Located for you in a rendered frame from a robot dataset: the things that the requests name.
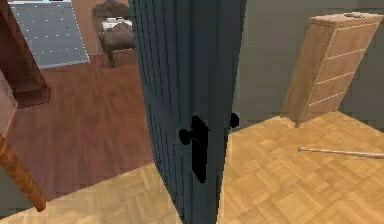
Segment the dark blue room door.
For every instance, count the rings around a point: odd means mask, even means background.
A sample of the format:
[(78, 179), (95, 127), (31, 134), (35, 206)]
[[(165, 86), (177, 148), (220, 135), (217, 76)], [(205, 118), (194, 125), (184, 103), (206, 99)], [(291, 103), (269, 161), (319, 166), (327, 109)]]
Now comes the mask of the dark blue room door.
[[(247, 0), (128, 0), (157, 171), (182, 224), (216, 224)], [(179, 131), (209, 129), (206, 181)]]

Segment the light wooden chest of drawers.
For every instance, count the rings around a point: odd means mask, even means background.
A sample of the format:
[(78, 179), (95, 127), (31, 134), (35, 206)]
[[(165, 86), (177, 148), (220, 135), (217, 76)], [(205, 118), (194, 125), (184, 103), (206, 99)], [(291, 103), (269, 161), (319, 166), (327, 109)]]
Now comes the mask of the light wooden chest of drawers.
[(314, 16), (295, 63), (281, 115), (296, 126), (338, 109), (383, 15)]

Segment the wooden baseball bat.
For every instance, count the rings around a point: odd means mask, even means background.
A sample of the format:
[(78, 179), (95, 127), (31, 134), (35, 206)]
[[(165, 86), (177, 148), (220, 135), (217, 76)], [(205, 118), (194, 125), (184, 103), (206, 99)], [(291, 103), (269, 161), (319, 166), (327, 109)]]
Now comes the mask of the wooden baseball bat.
[(315, 149), (315, 148), (305, 148), (298, 146), (298, 152), (319, 152), (319, 153), (333, 153), (340, 155), (349, 155), (349, 156), (358, 156), (364, 158), (373, 158), (373, 159), (384, 159), (384, 153), (375, 153), (375, 152), (362, 152), (362, 151), (340, 151), (340, 150), (329, 150), (329, 149)]

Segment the grey dotted rug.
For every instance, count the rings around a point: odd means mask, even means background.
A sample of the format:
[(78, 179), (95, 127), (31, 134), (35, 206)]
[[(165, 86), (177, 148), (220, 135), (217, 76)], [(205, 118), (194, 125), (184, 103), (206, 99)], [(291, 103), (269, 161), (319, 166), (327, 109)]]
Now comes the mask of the grey dotted rug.
[(71, 0), (10, 1), (40, 69), (89, 61)]

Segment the dark red wooden furniture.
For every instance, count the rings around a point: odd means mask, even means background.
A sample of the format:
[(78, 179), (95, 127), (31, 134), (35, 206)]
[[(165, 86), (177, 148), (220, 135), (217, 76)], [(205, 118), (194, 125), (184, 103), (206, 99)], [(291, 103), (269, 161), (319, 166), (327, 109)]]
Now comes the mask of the dark red wooden furniture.
[(19, 108), (49, 102), (51, 88), (42, 76), (7, 0), (0, 0), (0, 71)]

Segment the orange wooden furniture leg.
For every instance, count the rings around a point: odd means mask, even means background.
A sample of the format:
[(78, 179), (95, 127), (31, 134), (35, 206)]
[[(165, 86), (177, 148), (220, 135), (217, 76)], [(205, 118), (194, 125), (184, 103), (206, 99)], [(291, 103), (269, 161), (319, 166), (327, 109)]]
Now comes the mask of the orange wooden furniture leg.
[(0, 219), (35, 208), (46, 208), (46, 199), (6, 139), (17, 103), (0, 71)]

